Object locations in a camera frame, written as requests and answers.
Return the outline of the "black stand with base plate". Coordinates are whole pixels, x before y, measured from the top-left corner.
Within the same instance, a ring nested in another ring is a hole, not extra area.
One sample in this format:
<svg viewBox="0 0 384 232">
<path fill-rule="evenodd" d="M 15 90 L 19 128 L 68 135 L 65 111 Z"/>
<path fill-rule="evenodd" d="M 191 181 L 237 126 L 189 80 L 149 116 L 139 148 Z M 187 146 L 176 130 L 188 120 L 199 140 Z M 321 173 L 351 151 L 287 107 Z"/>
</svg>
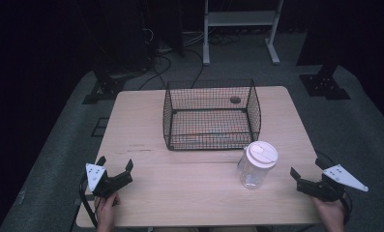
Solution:
<svg viewBox="0 0 384 232">
<path fill-rule="evenodd" d="M 300 79 L 311 97 L 349 100 L 347 92 L 334 80 L 340 64 L 340 14 L 333 0 L 318 0 L 298 66 L 320 65 L 318 73 L 301 74 Z"/>
<path fill-rule="evenodd" d="M 126 79 L 124 77 L 113 78 L 106 71 L 94 70 L 96 83 L 92 92 L 85 96 L 83 104 L 96 104 L 98 101 L 115 100 L 123 91 Z"/>
</svg>

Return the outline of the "clear plastic jar white lid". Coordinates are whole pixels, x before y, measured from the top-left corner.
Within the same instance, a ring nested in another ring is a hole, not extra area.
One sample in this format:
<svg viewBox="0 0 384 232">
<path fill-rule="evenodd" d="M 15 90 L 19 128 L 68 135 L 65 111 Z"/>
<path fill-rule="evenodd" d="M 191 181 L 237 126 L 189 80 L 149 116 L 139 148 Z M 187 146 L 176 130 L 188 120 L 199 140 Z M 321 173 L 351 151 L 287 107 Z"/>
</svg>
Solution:
<svg viewBox="0 0 384 232">
<path fill-rule="evenodd" d="M 237 164 L 241 184 L 247 189 L 259 189 L 278 159 L 279 154 L 270 143 L 254 141 L 249 144 Z"/>
</svg>

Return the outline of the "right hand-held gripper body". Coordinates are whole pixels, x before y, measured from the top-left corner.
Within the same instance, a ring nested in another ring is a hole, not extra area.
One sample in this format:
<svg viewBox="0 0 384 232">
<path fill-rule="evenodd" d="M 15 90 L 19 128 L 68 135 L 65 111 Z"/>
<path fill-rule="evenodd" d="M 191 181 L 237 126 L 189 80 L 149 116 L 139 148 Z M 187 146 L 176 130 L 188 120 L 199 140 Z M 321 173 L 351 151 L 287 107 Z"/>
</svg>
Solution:
<svg viewBox="0 0 384 232">
<path fill-rule="evenodd" d="M 346 187 L 363 192 L 369 191 L 368 186 L 360 182 L 340 164 L 323 168 L 321 180 L 318 182 L 303 179 L 299 173 L 296 173 L 296 185 L 298 191 L 324 202 L 342 199 Z"/>
</svg>

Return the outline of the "black wire mesh basket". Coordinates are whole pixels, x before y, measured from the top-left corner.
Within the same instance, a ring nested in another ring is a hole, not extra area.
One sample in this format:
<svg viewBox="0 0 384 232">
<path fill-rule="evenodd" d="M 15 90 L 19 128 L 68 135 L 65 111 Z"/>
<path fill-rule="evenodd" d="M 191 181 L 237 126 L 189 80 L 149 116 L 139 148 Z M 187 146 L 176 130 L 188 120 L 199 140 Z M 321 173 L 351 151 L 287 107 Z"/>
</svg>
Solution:
<svg viewBox="0 0 384 232">
<path fill-rule="evenodd" d="M 241 102 L 231 103 L 233 96 Z M 242 149 L 258 139 L 260 130 L 260 103 L 251 79 L 166 85 L 162 133 L 171 151 Z"/>
</svg>

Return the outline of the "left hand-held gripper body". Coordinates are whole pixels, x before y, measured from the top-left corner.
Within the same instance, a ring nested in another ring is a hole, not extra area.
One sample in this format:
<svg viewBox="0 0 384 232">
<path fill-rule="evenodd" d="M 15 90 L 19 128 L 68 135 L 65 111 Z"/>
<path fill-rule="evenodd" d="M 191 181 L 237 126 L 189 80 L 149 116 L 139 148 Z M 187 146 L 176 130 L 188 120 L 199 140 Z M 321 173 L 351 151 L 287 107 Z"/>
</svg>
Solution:
<svg viewBox="0 0 384 232">
<path fill-rule="evenodd" d="M 109 177 L 103 166 L 86 164 L 88 188 L 95 195 L 103 198 L 125 187 L 133 181 L 131 172 L 124 171 L 115 177 Z"/>
</svg>

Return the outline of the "person's right hand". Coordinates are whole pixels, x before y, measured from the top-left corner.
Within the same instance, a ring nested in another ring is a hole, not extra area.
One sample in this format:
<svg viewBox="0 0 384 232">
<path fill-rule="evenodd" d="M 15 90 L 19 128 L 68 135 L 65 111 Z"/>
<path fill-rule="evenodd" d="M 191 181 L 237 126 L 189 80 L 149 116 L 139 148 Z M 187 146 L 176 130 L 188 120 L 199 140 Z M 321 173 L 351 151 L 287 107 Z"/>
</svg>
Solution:
<svg viewBox="0 0 384 232">
<path fill-rule="evenodd" d="M 344 232 L 345 212 L 339 201 L 324 202 L 315 197 L 310 198 L 327 232 Z"/>
</svg>

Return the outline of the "white metal stand frame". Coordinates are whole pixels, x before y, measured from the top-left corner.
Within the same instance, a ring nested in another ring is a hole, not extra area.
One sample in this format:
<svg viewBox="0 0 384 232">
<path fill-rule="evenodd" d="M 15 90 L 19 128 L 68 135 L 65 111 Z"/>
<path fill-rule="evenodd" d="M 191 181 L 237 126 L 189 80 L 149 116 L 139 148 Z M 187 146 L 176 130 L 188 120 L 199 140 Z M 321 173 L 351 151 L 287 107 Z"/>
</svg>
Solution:
<svg viewBox="0 0 384 232">
<path fill-rule="evenodd" d="M 278 5 L 272 11 L 250 12 L 210 12 L 209 0 L 205 0 L 202 64 L 210 64 L 209 29 L 213 27 L 240 27 L 240 26 L 270 26 L 271 32 L 265 39 L 266 47 L 272 63 L 278 65 L 281 61 L 274 47 L 274 39 L 281 18 L 281 10 L 284 0 L 279 0 Z"/>
</svg>

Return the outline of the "person's left hand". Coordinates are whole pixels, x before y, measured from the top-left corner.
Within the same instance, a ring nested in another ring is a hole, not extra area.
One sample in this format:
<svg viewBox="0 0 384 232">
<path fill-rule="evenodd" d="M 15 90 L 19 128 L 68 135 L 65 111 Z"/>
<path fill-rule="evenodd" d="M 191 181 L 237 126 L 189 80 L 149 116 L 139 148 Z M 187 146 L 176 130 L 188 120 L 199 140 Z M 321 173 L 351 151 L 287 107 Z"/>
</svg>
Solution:
<svg viewBox="0 0 384 232">
<path fill-rule="evenodd" d="M 115 227 L 114 206 L 119 204 L 120 196 L 117 192 L 112 193 L 107 198 L 95 198 L 97 232 L 112 232 Z"/>
</svg>

